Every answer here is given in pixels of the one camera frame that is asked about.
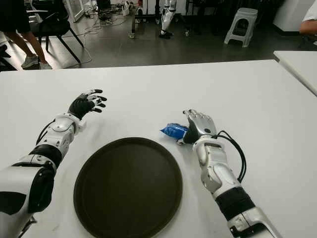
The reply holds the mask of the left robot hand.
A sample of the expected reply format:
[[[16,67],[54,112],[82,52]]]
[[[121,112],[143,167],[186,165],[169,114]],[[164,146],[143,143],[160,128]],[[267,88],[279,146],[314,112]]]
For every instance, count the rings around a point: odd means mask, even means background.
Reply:
[[[101,89],[91,89],[81,93],[69,106],[68,113],[82,119],[89,112],[101,113],[107,98],[100,96]]]

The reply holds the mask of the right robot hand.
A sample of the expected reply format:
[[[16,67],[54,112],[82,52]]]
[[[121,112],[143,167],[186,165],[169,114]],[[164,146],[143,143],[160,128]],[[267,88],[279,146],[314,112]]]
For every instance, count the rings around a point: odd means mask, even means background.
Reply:
[[[177,140],[179,145],[193,144],[202,136],[212,137],[217,134],[215,124],[208,115],[197,112],[194,109],[184,110],[189,126],[185,135]]]

